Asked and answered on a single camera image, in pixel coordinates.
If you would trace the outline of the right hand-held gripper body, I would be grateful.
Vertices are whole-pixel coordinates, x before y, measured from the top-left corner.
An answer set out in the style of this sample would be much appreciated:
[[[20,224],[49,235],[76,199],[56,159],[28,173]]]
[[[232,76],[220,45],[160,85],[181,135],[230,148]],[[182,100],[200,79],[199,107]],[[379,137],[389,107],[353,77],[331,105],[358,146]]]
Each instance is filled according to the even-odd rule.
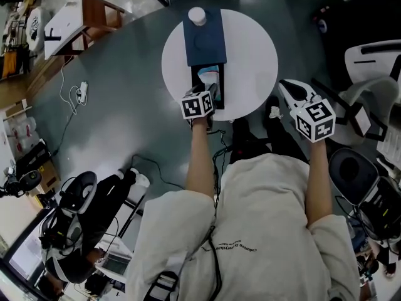
[[[296,130],[311,143],[335,133],[336,115],[329,101],[315,95],[311,101],[293,110]]]

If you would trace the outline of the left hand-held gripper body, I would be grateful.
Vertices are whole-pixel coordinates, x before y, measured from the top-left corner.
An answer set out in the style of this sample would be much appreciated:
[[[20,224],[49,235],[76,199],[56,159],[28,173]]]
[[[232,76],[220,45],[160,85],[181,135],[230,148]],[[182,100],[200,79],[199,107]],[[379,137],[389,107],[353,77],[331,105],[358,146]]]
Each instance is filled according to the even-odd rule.
[[[193,128],[195,119],[206,118],[207,131],[212,131],[213,118],[216,105],[213,104],[211,94],[205,86],[201,86],[201,92],[188,95],[187,93],[180,99],[180,107],[183,118],[187,121],[190,128]]]

